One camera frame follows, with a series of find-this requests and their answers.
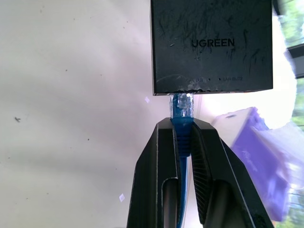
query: purple object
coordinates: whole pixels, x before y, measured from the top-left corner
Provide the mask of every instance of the purple object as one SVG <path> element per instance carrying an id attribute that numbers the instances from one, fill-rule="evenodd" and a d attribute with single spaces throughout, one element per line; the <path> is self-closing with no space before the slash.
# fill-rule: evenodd
<path id="1" fill-rule="evenodd" d="M 278 175 L 285 169 L 281 162 L 252 130 L 252 127 L 260 131 L 269 130 L 257 109 L 249 108 L 221 115 L 213 126 L 244 163 L 269 217 L 274 221 L 282 221 L 288 212 L 289 184 Z M 231 126 L 238 129 L 228 135 L 229 129 L 233 129 Z"/>

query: scratches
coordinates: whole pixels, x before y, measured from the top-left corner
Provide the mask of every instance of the scratches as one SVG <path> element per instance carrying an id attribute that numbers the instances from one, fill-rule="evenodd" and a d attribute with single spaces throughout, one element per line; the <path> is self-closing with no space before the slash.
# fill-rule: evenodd
<path id="1" fill-rule="evenodd" d="M 256 25 L 260 21 L 260 18 L 256 19 L 252 24 Z"/>
<path id="2" fill-rule="evenodd" d="M 236 51 L 235 47 L 231 49 L 231 52 L 230 52 L 230 61 L 232 61 L 232 57 L 233 57 L 235 51 Z"/>
<path id="3" fill-rule="evenodd" d="M 231 25 L 231 21 L 233 20 L 233 16 L 231 15 L 227 20 L 226 22 L 228 23 L 229 27 L 231 28 L 232 25 Z"/>
<path id="4" fill-rule="evenodd" d="M 247 42 L 248 42 L 247 34 L 248 34 L 247 29 L 244 29 L 244 31 L 243 31 L 243 36 L 244 36 L 244 42 L 245 42 L 245 48 L 246 48 L 246 49 L 247 49 Z"/>
<path id="5" fill-rule="evenodd" d="M 162 31 L 162 36 L 165 36 L 166 32 L 165 32 L 165 29 L 163 28 L 162 20 L 159 21 L 159 25 L 160 25 L 160 29 Z"/>
<path id="6" fill-rule="evenodd" d="M 166 79 L 168 79 L 168 78 L 170 78 L 170 79 L 169 79 L 170 81 L 174 81 L 174 80 L 179 79 L 179 78 L 183 78 L 183 79 L 186 80 L 186 78 L 185 78 L 183 75 L 180 75 L 180 74 L 172 74 L 172 75 L 164 76 L 164 77 L 162 77 L 162 78 L 156 80 L 156 82 L 160 82 L 160 81 L 166 80 Z"/>
<path id="7" fill-rule="evenodd" d="M 257 63 L 257 55 L 260 52 L 261 49 L 256 49 L 256 51 L 252 54 L 252 56 L 250 57 L 250 63 L 249 63 L 249 74 L 251 73 L 251 62 L 252 60 L 254 60 L 255 64 Z"/>

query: black plastic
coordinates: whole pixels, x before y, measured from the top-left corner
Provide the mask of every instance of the black plastic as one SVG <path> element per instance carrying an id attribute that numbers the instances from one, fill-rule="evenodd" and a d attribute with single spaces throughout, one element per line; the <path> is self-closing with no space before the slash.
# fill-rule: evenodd
<path id="1" fill-rule="evenodd" d="M 170 118 L 160 121 L 138 159 L 127 228 L 163 228 L 163 186 L 177 182 L 177 218 L 181 183 L 176 135 Z"/>
<path id="2" fill-rule="evenodd" d="M 151 0 L 153 93 L 273 88 L 271 0 Z"/>
<path id="3" fill-rule="evenodd" d="M 282 15 L 280 10 L 280 0 L 272 0 L 272 4 L 274 6 L 274 10 L 278 16 Z"/>
<path id="4" fill-rule="evenodd" d="M 292 58 L 302 57 L 304 56 L 304 44 L 289 47 L 288 51 L 290 52 Z"/>
<path id="5" fill-rule="evenodd" d="M 273 228 L 244 164 L 216 129 L 194 119 L 190 137 L 195 195 L 204 228 Z M 176 133 L 166 118 L 156 125 L 137 161 L 127 228 L 164 228 L 164 222 L 174 227 L 180 212 L 180 180 Z"/>
<path id="6" fill-rule="evenodd" d="M 216 129 L 194 119 L 191 137 L 191 154 L 195 154 L 193 179 L 199 219 L 204 228 L 273 227 L 244 164 L 223 146 Z M 195 161 L 199 158 L 204 164 L 197 166 Z M 199 177 L 203 175 L 208 179 L 203 183 L 209 183 L 204 192 L 199 189 L 202 186 Z"/>

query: clamp jaw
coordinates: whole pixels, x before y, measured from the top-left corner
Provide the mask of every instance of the clamp jaw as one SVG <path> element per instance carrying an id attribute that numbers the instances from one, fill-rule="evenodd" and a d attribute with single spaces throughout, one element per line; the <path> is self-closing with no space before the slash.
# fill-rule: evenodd
<path id="1" fill-rule="evenodd" d="M 199 219 L 204 228 L 271 228 L 271 220 L 238 157 L 209 123 L 194 119 L 190 151 Z M 176 228 L 181 171 L 170 118 L 156 127 L 134 172 L 127 228 Z"/>

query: ugreen logo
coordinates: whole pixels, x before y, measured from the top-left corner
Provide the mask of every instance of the ugreen logo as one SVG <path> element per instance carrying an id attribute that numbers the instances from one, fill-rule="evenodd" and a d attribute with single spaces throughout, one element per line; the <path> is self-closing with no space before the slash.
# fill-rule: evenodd
<path id="1" fill-rule="evenodd" d="M 192 40 L 192 46 L 201 47 L 234 47 L 234 39 L 201 39 Z"/>

